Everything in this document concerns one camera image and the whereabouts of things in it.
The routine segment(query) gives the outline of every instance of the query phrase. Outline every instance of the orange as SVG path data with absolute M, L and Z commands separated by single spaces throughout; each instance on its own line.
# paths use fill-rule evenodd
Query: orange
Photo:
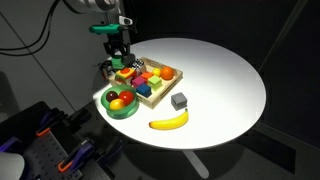
M 164 80 L 171 80 L 173 78 L 173 69 L 169 66 L 165 66 L 161 69 L 160 76 Z

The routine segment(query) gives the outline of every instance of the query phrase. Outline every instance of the green bowl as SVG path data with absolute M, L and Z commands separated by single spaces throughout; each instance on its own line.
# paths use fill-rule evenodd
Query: green bowl
M 134 100 L 126 107 L 119 110 L 111 110 L 110 102 L 107 101 L 107 93 L 109 91 L 115 91 L 117 94 L 120 94 L 121 91 L 131 91 L 134 94 Z M 125 119 L 132 116 L 139 108 L 139 100 L 137 97 L 136 90 L 129 85 L 117 85 L 107 89 L 101 97 L 101 104 L 106 108 L 107 114 L 113 119 Z

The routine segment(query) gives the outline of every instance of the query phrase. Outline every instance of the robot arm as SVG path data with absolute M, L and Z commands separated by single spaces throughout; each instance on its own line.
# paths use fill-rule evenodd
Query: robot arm
M 120 11 L 120 0 L 63 0 L 70 10 L 76 13 L 117 14 Z
M 66 6 L 73 12 L 81 13 L 107 13 L 118 17 L 118 23 L 107 25 L 93 25 L 89 28 L 91 33 L 106 34 L 108 41 L 104 48 L 112 58 L 114 69 L 123 69 L 135 61 L 135 55 L 130 53 L 130 43 L 124 41 L 123 32 L 127 26 L 133 24 L 132 20 L 122 16 L 120 10 L 121 0 L 63 0 Z

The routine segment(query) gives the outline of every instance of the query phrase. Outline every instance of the black cable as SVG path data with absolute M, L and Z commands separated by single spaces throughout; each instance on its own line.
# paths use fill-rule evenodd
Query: black cable
M 66 0 L 62 0 L 62 1 L 71 12 L 73 12 L 75 14 L 83 14 L 83 13 L 76 11 Z
M 53 15 L 54 10 L 55 10 L 55 8 L 57 7 L 57 5 L 58 5 L 59 2 L 60 2 L 60 0 L 55 0 L 55 2 L 53 2 L 53 4 L 51 5 L 51 7 L 50 7 L 50 9 L 49 9 L 49 12 L 48 12 L 48 14 L 47 14 L 47 17 L 46 17 L 44 26 L 43 26 L 43 28 L 42 28 L 41 34 L 40 34 L 39 38 L 38 38 L 35 42 L 31 43 L 30 45 L 26 45 L 26 46 L 19 47 L 19 48 L 0 48 L 0 50 L 1 50 L 1 51 L 16 51 L 16 50 L 27 49 L 27 48 L 32 47 L 32 46 L 34 46 L 35 44 L 37 44 L 37 43 L 42 39 L 43 34 L 44 34 L 44 32 L 45 32 L 45 30 L 46 30 L 46 27 L 47 27 L 47 25 L 48 25 L 48 22 L 51 24 L 52 15 Z M 47 35 L 47 37 L 46 37 L 45 43 L 44 43 L 39 49 L 37 49 L 36 51 L 34 51 L 34 52 L 31 53 L 31 54 L 34 54 L 34 53 L 40 51 L 40 50 L 44 47 L 44 45 L 45 45 L 45 44 L 47 43 L 47 41 L 48 41 L 47 39 L 49 38 L 49 35 L 50 35 L 50 33 L 49 33 L 49 32 L 50 32 L 50 29 L 51 29 L 51 26 L 49 25 L 48 35 Z M 27 53 L 27 54 L 8 54 L 8 53 L 1 53 L 1 52 L 0 52 L 0 54 L 2 54 L 2 55 L 7 55 L 7 56 L 26 56 L 26 55 L 31 55 L 30 53 Z
M 122 27 L 122 30 L 129 30 L 129 31 L 133 31 L 134 33 L 137 33 L 136 29 L 133 29 L 133 28 L 129 28 L 129 27 Z
M 130 1 L 130 6 L 131 6 L 131 9 L 132 9 L 132 14 L 134 16 L 134 20 L 133 20 L 133 29 L 132 31 L 135 32 L 136 34 L 138 33 L 138 30 L 137 30 L 137 21 L 138 21 L 138 16 L 137 16 L 137 12 L 136 12 L 136 9 L 135 9 L 135 6 L 133 4 L 133 1 L 132 0 L 129 0 Z
M 29 52 L 29 53 L 25 53 L 25 54 L 8 54 L 8 53 L 0 52 L 0 54 L 5 55 L 5 56 L 15 56 L 15 57 L 28 56 L 28 55 L 35 54 L 35 53 L 39 52 L 47 44 L 49 36 L 50 36 L 50 31 L 48 31 L 48 34 L 47 34 L 47 37 L 46 37 L 46 40 L 44 41 L 44 43 L 37 50 L 35 50 L 33 52 Z

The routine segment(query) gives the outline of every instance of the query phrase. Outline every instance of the black background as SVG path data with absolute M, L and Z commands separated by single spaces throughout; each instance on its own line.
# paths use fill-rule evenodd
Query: black background
M 185 37 L 215 43 L 261 66 L 296 0 L 133 1 L 131 42 Z M 260 122 L 320 147 L 319 3 L 309 1 L 260 75 L 267 105 Z

